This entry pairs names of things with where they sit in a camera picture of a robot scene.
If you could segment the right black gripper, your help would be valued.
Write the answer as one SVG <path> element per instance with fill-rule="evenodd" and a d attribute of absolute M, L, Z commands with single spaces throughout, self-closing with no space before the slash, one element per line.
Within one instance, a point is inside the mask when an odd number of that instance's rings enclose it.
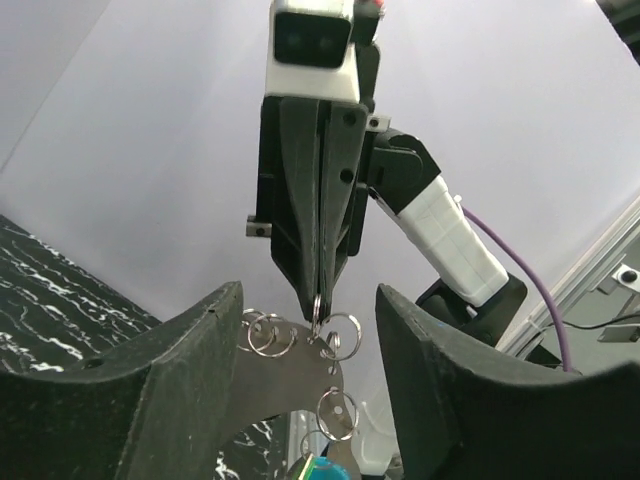
<path fill-rule="evenodd" d="M 320 316 L 331 313 L 335 284 L 360 248 L 375 106 L 374 99 L 348 104 L 273 96 L 261 105 L 257 198 L 246 234 L 271 241 L 272 258 L 306 320 L 317 293 Z"/>

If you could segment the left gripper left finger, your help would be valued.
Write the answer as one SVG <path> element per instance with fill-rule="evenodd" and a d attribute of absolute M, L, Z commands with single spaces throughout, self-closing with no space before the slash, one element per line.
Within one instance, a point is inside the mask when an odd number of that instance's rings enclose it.
<path fill-rule="evenodd" d="M 1 377 L 5 479 L 210 479 L 243 306 L 229 282 L 61 373 Z"/>

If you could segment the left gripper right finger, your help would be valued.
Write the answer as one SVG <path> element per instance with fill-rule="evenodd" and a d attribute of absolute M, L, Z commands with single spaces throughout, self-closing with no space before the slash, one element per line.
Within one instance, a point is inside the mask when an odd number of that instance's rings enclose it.
<path fill-rule="evenodd" d="M 592 375 L 506 355 L 376 292 L 376 323 L 408 479 L 635 479 L 639 366 Z"/>

